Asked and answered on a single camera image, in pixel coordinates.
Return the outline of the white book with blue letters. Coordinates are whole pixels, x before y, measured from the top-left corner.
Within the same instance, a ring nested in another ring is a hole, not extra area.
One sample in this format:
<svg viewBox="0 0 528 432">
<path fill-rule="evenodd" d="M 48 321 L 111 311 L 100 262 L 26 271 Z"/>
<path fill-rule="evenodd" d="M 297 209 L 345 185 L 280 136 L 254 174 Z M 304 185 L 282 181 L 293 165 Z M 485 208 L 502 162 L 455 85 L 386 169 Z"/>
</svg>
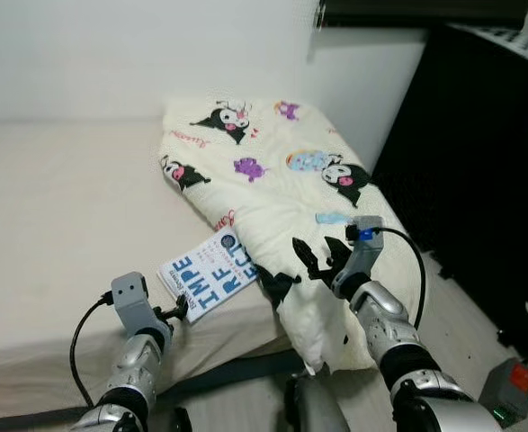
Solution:
<svg viewBox="0 0 528 432">
<path fill-rule="evenodd" d="M 173 299 L 184 297 L 185 319 L 195 322 L 254 283 L 258 270 L 246 244 L 232 228 L 224 227 L 161 265 L 159 277 Z"/>
</svg>

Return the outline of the black cabinet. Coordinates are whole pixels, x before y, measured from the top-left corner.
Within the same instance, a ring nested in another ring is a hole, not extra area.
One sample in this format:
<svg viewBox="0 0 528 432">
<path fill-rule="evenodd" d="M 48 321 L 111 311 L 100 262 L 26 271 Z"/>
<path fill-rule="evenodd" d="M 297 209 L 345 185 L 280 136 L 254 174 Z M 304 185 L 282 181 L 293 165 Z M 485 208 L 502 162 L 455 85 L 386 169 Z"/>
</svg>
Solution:
<svg viewBox="0 0 528 432">
<path fill-rule="evenodd" d="M 527 357 L 527 58 L 431 29 L 373 178 L 441 276 Z"/>
</svg>

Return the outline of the dark window frame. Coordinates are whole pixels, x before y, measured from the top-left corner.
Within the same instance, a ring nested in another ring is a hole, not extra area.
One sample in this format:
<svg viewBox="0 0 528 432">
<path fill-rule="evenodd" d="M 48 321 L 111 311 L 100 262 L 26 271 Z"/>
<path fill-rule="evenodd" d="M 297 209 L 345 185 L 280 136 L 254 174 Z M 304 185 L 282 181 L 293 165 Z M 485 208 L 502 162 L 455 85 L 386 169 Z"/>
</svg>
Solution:
<svg viewBox="0 0 528 432">
<path fill-rule="evenodd" d="M 320 0 L 316 26 L 519 26 L 527 12 L 528 0 Z"/>
</svg>

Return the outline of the bed with beige sheet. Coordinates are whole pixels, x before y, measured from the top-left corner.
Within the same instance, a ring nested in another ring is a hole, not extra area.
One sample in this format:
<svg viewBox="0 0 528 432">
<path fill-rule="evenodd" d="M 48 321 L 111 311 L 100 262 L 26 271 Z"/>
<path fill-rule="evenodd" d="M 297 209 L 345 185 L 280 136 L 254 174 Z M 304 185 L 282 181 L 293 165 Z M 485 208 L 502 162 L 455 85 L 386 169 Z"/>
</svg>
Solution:
<svg viewBox="0 0 528 432">
<path fill-rule="evenodd" d="M 0 419 L 102 398 L 128 341 L 115 277 L 140 272 L 153 309 L 175 308 L 160 266 L 219 229 L 166 180 L 163 139 L 162 121 L 0 123 Z M 256 270 L 201 319 L 166 322 L 156 395 L 288 338 Z"/>
</svg>

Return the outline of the grey box with red button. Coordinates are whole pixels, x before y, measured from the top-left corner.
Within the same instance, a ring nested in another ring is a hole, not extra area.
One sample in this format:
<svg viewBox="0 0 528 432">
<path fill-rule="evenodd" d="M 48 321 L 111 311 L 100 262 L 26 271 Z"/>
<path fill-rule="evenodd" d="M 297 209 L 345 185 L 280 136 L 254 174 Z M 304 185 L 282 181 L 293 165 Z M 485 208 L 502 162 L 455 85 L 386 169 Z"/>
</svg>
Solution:
<svg viewBox="0 0 528 432">
<path fill-rule="evenodd" d="M 528 364 L 507 358 L 497 364 L 483 383 L 478 403 L 497 421 L 510 428 L 528 416 Z"/>
</svg>

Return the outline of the cream cartoon print quilt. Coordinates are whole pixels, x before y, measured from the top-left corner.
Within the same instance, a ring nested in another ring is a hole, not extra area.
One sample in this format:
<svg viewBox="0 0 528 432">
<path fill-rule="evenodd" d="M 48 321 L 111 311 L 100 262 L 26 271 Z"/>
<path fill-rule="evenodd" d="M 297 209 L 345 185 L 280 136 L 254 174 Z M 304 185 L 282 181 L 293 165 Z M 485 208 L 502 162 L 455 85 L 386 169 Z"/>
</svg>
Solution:
<svg viewBox="0 0 528 432">
<path fill-rule="evenodd" d="M 321 111 L 296 100 L 166 100 L 157 159 L 211 226 L 232 228 L 261 271 L 259 287 L 309 370 L 371 369 L 365 332 L 343 300 L 295 255 L 303 239 L 326 268 L 326 236 L 363 215 L 383 219 L 371 276 L 418 314 L 425 284 L 405 227 L 368 168 Z"/>
</svg>

